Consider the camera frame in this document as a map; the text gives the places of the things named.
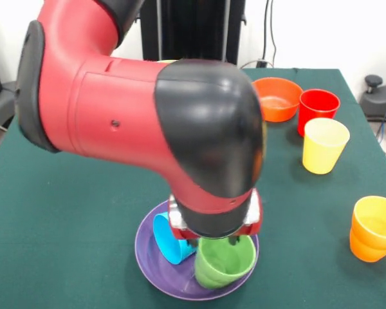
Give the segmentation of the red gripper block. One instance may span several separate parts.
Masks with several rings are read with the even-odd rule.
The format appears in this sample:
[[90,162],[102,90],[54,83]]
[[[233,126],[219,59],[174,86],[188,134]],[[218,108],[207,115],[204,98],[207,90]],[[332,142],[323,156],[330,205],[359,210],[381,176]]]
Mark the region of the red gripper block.
[[241,235],[259,232],[263,209],[257,190],[237,208],[219,214],[201,214],[178,203],[173,195],[168,200],[169,225],[178,239],[187,239],[187,252],[192,255],[198,249],[199,238],[228,238],[232,246],[238,244]]

